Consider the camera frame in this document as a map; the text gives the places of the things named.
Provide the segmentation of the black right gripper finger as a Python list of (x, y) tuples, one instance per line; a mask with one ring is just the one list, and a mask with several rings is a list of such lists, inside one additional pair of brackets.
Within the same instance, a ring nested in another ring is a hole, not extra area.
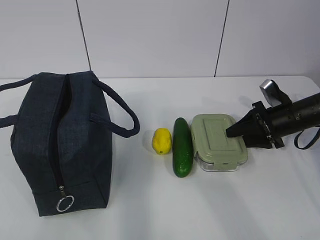
[(241, 120), (226, 129), (228, 138), (239, 136), (253, 135), (259, 131), (259, 126), (256, 121), (256, 111), (250, 110)]
[(247, 148), (272, 148), (270, 133), (246, 131), (244, 134), (244, 143)]

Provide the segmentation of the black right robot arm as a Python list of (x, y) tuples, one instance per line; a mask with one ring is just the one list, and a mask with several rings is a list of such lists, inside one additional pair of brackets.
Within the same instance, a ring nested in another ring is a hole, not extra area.
[(266, 108), (261, 101), (237, 123), (226, 129), (228, 138), (242, 137), (248, 148), (282, 148), (282, 138), (298, 133), (294, 145), (300, 150), (310, 148), (320, 138), (317, 131), (305, 146), (298, 146), (298, 138), (306, 129), (320, 126), (320, 94), (314, 94), (296, 102), (287, 102)]

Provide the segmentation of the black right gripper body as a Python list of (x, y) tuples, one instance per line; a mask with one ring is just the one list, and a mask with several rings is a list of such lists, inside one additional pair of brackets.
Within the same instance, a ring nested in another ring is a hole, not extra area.
[(268, 115), (268, 111), (261, 101), (252, 104), (254, 110), (254, 117), (256, 122), (263, 129), (263, 137), (268, 142), (267, 149), (274, 146), (276, 149), (284, 147), (284, 142), (281, 137), (276, 137), (274, 134), (274, 126), (272, 124), (271, 117)]

